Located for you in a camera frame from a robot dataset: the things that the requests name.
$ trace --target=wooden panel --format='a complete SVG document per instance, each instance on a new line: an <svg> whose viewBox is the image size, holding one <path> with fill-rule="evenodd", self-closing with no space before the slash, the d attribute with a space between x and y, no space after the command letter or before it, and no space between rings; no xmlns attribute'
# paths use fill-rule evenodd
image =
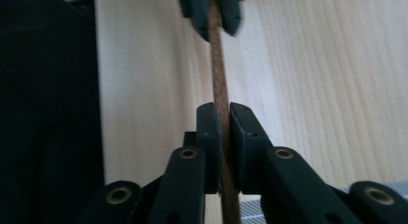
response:
<svg viewBox="0 0 408 224"><path fill-rule="evenodd" d="M408 0L245 0L222 36L230 99L336 187L408 178ZM212 101L178 0L97 0L107 183L161 175ZM212 197L208 223L219 223Z"/></svg>

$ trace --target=light wood surface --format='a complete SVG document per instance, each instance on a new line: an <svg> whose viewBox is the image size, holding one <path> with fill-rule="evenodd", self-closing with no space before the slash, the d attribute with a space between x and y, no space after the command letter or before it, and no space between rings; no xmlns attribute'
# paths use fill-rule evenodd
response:
<svg viewBox="0 0 408 224"><path fill-rule="evenodd" d="M245 0L222 35L231 101L325 182L408 179L408 0ZM97 0L107 183L146 185L212 101L209 44L178 0ZM219 202L207 204L219 223Z"/></svg>

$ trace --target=dark background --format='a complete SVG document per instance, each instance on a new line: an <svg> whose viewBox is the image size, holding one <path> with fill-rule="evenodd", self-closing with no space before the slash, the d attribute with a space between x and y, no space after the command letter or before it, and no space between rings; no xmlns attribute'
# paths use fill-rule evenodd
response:
<svg viewBox="0 0 408 224"><path fill-rule="evenodd" d="M89 5L0 0L0 223L75 223L103 186Z"/></svg>

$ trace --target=metal rivet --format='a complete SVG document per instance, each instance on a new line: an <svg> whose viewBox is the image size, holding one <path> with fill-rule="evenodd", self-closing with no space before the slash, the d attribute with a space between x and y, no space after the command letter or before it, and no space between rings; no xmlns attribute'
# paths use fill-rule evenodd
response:
<svg viewBox="0 0 408 224"><path fill-rule="evenodd" d="M117 205L126 202L132 196L132 190L129 187L116 187L106 196L109 204Z"/></svg>
<svg viewBox="0 0 408 224"><path fill-rule="evenodd" d="M284 149L275 150L275 155L281 159L291 159L293 157L290 151Z"/></svg>
<svg viewBox="0 0 408 224"><path fill-rule="evenodd" d="M382 205L390 206L395 202L394 198L390 194L379 188L367 187L364 190L364 193L369 197L369 199Z"/></svg>
<svg viewBox="0 0 408 224"><path fill-rule="evenodd" d="M193 159L195 158L195 156L197 156L197 152L191 150L191 149L187 149L187 150L183 150L180 153L180 157L182 157L183 159Z"/></svg>

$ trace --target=wooden stick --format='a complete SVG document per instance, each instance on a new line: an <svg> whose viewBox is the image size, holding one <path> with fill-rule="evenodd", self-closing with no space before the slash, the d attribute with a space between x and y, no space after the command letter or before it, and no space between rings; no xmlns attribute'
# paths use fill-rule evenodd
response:
<svg viewBox="0 0 408 224"><path fill-rule="evenodd" d="M211 58L213 64L213 89L216 111L222 131L221 158L221 206L224 224L241 223L240 200L234 185L233 154L230 144L229 100L225 79L222 48L219 38L219 6L217 0L210 0L209 11L209 41L211 43Z"/></svg>

